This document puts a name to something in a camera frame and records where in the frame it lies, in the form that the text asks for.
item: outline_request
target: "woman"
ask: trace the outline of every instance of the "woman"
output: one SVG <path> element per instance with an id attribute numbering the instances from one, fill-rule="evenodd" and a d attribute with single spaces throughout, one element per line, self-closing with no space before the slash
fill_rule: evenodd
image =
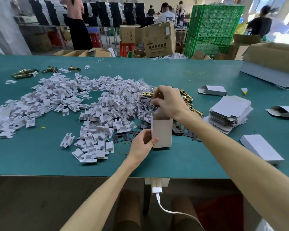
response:
<path id="1" fill-rule="evenodd" d="M 82 14 L 85 13 L 81 0 L 61 0 L 67 6 L 68 24 L 74 50 L 90 50 L 93 48 Z"/>
<path id="2" fill-rule="evenodd" d="M 259 35 L 263 38 L 266 34 L 270 32 L 272 19 L 267 17 L 270 13 L 271 7 L 265 5 L 260 10 L 260 16 L 253 19 L 247 25 L 247 28 L 251 28 L 251 35 Z"/>

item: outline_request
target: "green plastic crate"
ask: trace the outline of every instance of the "green plastic crate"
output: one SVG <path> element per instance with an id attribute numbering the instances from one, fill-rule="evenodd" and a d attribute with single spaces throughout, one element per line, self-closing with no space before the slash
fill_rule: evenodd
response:
<path id="1" fill-rule="evenodd" d="M 198 37 L 232 37 L 243 10 L 240 5 L 194 5 L 188 33 Z"/>
<path id="2" fill-rule="evenodd" d="M 217 53 L 227 53 L 232 37 L 195 37 L 187 34 L 184 55 L 191 58 L 196 50 L 209 55 L 211 58 Z"/>

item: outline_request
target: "white charging cable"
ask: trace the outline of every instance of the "white charging cable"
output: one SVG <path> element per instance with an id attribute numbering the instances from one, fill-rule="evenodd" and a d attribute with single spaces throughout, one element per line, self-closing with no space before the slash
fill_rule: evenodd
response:
<path id="1" fill-rule="evenodd" d="M 162 180 L 161 178 L 152 178 L 151 179 L 151 191 L 152 191 L 152 194 L 156 194 L 156 199 L 158 201 L 158 205 L 160 206 L 160 208 L 164 211 L 164 212 L 167 212 L 167 213 L 170 213 L 170 214 L 181 214 L 181 215 L 186 215 L 186 216 L 189 216 L 189 217 L 192 217 L 193 219 L 195 219 L 198 224 L 203 228 L 203 226 L 201 225 L 200 221 L 190 215 L 190 214 L 187 214 L 187 213 L 183 213 L 183 212 L 172 212 L 172 211 L 168 211 L 166 209 L 164 209 L 161 205 L 161 198 L 160 198 L 160 193 L 163 193 L 163 190 L 162 190 Z"/>

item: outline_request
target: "teal workbench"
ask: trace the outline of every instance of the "teal workbench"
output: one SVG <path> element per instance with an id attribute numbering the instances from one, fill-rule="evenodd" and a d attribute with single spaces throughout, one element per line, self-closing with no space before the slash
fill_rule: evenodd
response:
<path id="1" fill-rule="evenodd" d="M 90 79 L 120 75 L 124 79 L 143 78 L 146 83 L 158 86 L 170 85 L 184 89 L 193 96 L 193 105 L 208 115 L 209 109 L 221 97 L 198 94 L 202 85 L 224 86 L 227 95 L 243 97 L 242 87 L 248 88 L 245 98 L 251 100 L 254 108 L 246 124 L 234 128 L 229 136 L 238 141 L 242 135 L 261 134 L 285 159 L 278 169 L 289 176 L 289 120 L 274 118 L 265 109 L 274 105 L 289 106 L 289 91 L 240 73 L 242 61 L 213 60 L 170 60 L 55 57 L 55 56 L 0 56 L 0 105 L 9 99 L 19 99 L 33 90 L 39 79 L 48 78 L 52 73 L 18 80 L 15 84 L 5 84 L 12 79 L 11 74 L 23 69 L 46 69 L 55 66 L 67 69 L 72 65 L 82 68 L 81 74 Z M 74 77 L 74 72 L 66 73 Z M 102 92 L 91 91 L 91 100 L 96 102 Z M 0 139 L 0 175 L 66 175 L 66 176 L 111 176 L 126 155 L 119 154 L 121 143 L 114 144 L 115 151 L 108 160 L 83 165 L 71 154 L 75 146 L 59 147 L 66 133 L 79 136 L 81 123 L 79 113 L 49 112 L 36 119 L 33 128 L 21 128 L 11 139 Z M 193 142 L 186 136 L 173 136 L 172 147 L 151 151 L 131 177 L 160 178 L 228 178 L 224 170 L 201 142 Z"/>

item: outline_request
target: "forearm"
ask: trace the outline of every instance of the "forearm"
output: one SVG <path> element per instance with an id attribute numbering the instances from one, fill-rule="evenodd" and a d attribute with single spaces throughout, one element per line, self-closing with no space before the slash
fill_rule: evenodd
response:
<path id="1" fill-rule="evenodd" d="M 61 231 L 102 230 L 112 206 L 131 172 L 130 165 L 123 162 L 118 170 L 77 209 Z"/>
<path id="2" fill-rule="evenodd" d="M 289 178 L 197 114 L 181 124 L 193 131 L 256 211 L 275 229 L 289 230 Z"/>

